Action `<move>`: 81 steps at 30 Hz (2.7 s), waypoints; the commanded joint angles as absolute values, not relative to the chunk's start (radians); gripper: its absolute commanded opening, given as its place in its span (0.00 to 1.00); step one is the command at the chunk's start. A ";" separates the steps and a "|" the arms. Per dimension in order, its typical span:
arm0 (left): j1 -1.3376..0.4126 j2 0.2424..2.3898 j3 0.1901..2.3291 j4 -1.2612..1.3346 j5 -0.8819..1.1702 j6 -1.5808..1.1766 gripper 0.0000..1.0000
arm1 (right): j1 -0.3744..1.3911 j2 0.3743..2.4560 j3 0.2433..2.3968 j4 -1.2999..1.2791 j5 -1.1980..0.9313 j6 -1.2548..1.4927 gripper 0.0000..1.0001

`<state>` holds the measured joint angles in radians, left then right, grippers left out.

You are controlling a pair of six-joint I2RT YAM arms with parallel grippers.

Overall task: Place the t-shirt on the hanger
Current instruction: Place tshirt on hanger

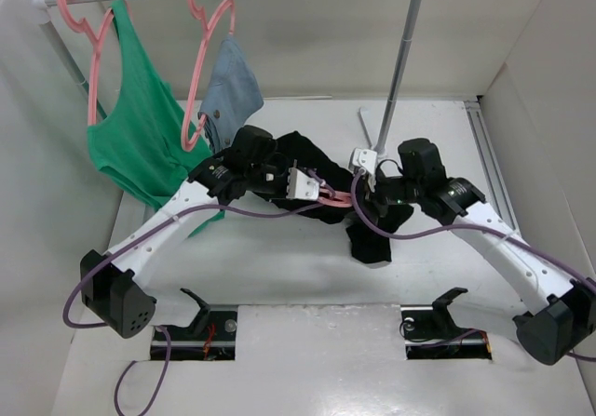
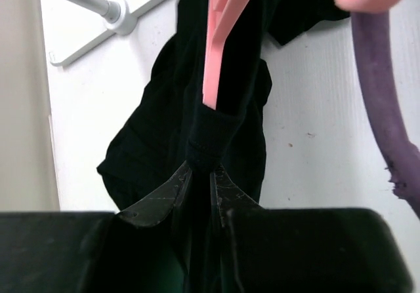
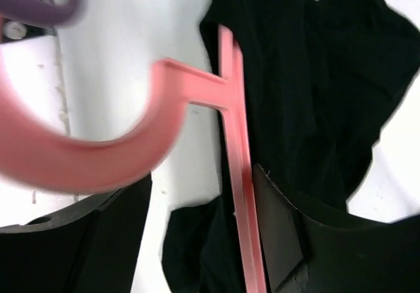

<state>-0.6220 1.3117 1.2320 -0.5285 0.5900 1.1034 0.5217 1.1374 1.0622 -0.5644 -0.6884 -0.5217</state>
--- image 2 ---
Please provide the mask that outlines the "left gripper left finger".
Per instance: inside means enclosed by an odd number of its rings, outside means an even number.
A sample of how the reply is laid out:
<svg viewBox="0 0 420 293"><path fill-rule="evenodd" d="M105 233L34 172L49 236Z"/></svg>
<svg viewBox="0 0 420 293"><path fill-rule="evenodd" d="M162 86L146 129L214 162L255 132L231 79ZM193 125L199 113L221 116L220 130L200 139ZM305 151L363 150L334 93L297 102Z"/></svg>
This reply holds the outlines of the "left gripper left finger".
<svg viewBox="0 0 420 293"><path fill-rule="evenodd" d="M187 292L187 164L119 213L1 214L2 292Z"/></svg>

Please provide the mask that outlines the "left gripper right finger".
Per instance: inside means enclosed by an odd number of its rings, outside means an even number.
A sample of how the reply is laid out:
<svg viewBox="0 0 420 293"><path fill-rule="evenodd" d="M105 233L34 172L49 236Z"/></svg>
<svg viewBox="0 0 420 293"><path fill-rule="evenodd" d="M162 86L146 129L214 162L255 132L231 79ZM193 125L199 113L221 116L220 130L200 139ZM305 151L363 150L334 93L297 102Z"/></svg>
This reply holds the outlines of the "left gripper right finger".
<svg viewBox="0 0 420 293"><path fill-rule="evenodd" d="M367 208L268 209L210 175L223 292L412 292L386 221Z"/></svg>

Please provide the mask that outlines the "black t shirt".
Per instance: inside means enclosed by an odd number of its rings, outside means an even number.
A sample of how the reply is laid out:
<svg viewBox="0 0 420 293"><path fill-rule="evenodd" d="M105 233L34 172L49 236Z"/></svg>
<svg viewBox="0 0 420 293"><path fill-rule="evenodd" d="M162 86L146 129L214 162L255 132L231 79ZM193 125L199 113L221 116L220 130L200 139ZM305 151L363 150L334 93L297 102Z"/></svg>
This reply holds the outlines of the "black t shirt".
<svg viewBox="0 0 420 293"><path fill-rule="evenodd" d="M222 165L258 200L266 164L263 108L272 80L263 37L286 45L321 21L348 12L333 0L250 0L223 52L217 106L202 102L208 0L179 0L177 31L161 49L139 106L97 170L119 209L141 200L183 163L208 175Z"/></svg>

